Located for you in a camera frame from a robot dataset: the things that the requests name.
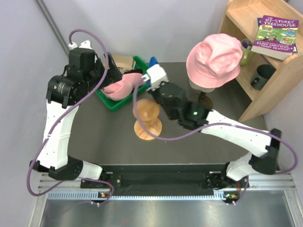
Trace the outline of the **beige cap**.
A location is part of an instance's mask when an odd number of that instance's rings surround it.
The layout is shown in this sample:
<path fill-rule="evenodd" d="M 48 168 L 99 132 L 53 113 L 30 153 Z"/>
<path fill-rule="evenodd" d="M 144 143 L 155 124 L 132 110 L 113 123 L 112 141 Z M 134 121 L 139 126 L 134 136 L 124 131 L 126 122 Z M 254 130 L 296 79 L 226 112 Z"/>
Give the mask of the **beige cap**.
<path fill-rule="evenodd" d="M 112 53 L 112 59 L 114 60 L 119 71 L 124 74 L 125 72 L 131 71 L 135 67 L 135 60 L 130 55 L 121 55 Z"/>

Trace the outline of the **pink baseball cap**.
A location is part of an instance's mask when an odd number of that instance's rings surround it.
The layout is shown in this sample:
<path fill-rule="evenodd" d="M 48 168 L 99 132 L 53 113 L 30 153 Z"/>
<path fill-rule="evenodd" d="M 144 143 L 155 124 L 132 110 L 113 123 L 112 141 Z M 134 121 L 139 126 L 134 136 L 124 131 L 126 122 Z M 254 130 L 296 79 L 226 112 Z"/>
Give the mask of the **pink baseball cap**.
<path fill-rule="evenodd" d="M 135 86 L 141 81 L 142 76 L 141 73 L 135 72 L 124 74 L 120 81 L 101 89 L 101 92 L 111 100 L 123 100 L 132 93 Z"/>

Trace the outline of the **blue baseball cap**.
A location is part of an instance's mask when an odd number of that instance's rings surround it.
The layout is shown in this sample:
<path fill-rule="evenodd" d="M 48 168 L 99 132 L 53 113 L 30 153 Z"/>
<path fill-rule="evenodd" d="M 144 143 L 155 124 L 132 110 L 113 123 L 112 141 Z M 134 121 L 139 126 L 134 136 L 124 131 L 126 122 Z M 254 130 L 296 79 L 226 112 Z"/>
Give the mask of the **blue baseball cap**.
<path fill-rule="evenodd" d="M 149 68 L 151 68 L 152 66 L 158 64 L 158 61 L 156 59 L 156 57 L 151 57 L 150 58 L 150 61 L 149 61 Z M 147 88 L 150 88 L 151 87 L 151 82 L 150 80 L 146 81 L 146 85 L 147 85 Z"/>

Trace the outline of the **pink bucket hat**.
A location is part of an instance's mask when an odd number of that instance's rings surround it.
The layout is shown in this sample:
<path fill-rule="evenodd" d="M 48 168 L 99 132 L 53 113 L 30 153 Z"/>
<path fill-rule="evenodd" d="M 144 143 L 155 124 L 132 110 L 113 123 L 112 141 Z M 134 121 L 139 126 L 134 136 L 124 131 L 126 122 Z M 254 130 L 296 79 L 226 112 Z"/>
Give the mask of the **pink bucket hat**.
<path fill-rule="evenodd" d="M 188 78 L 199 87 L 221 87 L 239 75 L 242 55 L 237 38 L 223 33 L 209 35 L 187 57 Z"/>

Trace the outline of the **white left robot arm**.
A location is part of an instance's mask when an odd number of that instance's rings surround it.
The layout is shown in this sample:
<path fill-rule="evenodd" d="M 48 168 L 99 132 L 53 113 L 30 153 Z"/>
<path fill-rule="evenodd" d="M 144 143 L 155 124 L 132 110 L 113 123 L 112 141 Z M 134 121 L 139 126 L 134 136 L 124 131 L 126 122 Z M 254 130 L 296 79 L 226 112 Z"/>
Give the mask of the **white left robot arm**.
<path fill-rule="evenodd" d="M 38 157 L 30 162 L 30 170 L 48 173 L 58 181 L 90 178 L 96 187 L 107 183 L 102 167 L 68 155 L 68 144 L 80 101 L 89 94 L 120 81 L 123 77 L 111 53 L 102 63 L 90 41 L 69 45 L 69 62 L 63 74 L 52 77 L 47 85 L 47 119 L 44 142 Z"/>

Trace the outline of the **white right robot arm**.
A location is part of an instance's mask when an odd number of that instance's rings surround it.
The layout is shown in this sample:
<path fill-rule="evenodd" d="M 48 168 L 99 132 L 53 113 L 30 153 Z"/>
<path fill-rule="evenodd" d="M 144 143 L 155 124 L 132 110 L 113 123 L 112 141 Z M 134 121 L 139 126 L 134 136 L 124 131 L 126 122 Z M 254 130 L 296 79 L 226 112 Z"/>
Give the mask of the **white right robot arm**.
<path fill-rule="evenodd" d="M 201 126 L 203 134 L 219 137 L 238 145 L 248 153 L 235 161 L 227 162 L 217 177 L 220 187 L 232 187 L 251 174 L 274 175 L 277 167 L 281 131 L 263 131 L 229 119 L 201 103 L 190 101 L 185 90 L 178 85 L 162 81 L 147 91 L 163 108 L 170 120 L 178 121 L 185 129 L 193 131 Z"/>

